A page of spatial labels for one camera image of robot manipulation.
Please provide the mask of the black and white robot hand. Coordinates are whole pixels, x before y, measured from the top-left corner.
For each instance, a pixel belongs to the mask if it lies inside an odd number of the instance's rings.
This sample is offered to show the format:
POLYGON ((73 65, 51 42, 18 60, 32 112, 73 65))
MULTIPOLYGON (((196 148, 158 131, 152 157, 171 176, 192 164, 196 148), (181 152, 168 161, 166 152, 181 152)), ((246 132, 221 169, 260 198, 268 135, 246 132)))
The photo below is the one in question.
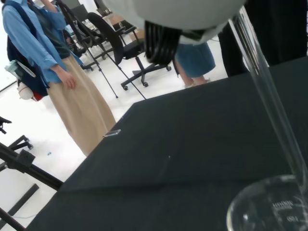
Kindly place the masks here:
POLYGON ((229 24, 238 44, 248 39, 244 0, 105 0, 115 14, 144 30, 148 62, 168 64, 180 43, 199 45, 229 24))

